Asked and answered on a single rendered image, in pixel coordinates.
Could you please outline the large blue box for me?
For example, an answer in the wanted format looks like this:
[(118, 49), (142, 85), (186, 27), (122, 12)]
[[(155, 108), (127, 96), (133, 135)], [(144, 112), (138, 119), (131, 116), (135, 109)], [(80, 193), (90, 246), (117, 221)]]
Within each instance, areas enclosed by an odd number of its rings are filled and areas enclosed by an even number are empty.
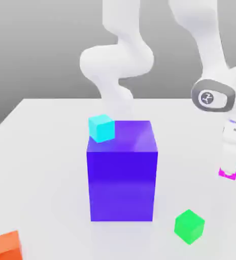
[(88, 141), (91, 221), (152, 221), (158, 149), (151, 122), (116, 121), (115, 138)]

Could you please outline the small orange cube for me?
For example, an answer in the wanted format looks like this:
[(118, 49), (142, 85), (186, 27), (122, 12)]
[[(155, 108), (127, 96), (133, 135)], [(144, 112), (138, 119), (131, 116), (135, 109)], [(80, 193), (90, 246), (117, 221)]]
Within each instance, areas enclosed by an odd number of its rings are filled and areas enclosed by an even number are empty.
[(0, 260), (23, 260), (18, 231), (0, 235)]

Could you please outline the small green cube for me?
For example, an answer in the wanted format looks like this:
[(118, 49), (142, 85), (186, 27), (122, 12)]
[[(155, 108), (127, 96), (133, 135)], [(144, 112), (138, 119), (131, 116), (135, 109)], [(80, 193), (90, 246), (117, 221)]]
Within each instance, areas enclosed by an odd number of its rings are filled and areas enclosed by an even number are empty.
[(205, 220), (188, 209), (176, 217), (174, 232), (185, 243), (191, 245), (202, 236), (204, 226)]

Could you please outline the small cyan cube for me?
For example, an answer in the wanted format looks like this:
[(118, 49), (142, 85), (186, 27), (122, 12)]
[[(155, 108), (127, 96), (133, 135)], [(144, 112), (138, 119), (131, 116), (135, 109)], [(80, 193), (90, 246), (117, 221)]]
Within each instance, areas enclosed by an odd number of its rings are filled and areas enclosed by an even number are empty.
[(88, 127), (89, 136), (97, 143), (115, 138), (115, 121), (106, 114), (89, 117)]

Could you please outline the small magenta cube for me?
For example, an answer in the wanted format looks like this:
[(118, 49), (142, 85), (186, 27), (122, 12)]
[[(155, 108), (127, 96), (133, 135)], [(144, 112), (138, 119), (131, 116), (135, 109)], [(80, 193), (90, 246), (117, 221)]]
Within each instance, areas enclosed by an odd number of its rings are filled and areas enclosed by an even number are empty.
[(236, 168), (234, 170), (223, 170), (220, 168), (218, 174), (226, 179), (236, 180)]

